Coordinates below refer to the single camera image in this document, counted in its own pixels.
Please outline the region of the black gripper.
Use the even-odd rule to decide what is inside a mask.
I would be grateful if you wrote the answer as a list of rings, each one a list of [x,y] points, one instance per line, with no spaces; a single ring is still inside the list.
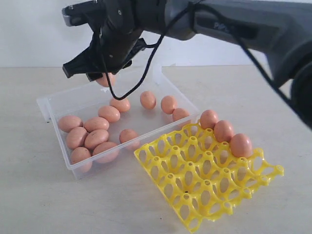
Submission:
[[[124,34],[108,24],[93,31],[90,48],[86,48],[75,58],[63,64],[67,78],[86,74],[90,82],[103,78],[103,72],[118,73],[132,64],[132,59],[145,49],[141,29]]]

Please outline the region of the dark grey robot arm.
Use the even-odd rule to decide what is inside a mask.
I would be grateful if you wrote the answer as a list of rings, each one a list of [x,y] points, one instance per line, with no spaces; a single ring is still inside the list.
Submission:
[[[68,78],[116,74],[148,45],[144,31],[178,40],[202,34],[237,44],[270,87],[312,125],[312,6],[261,0],[91,0],[63,8],[67,26],[88,24],[90,45],[63,65]]]

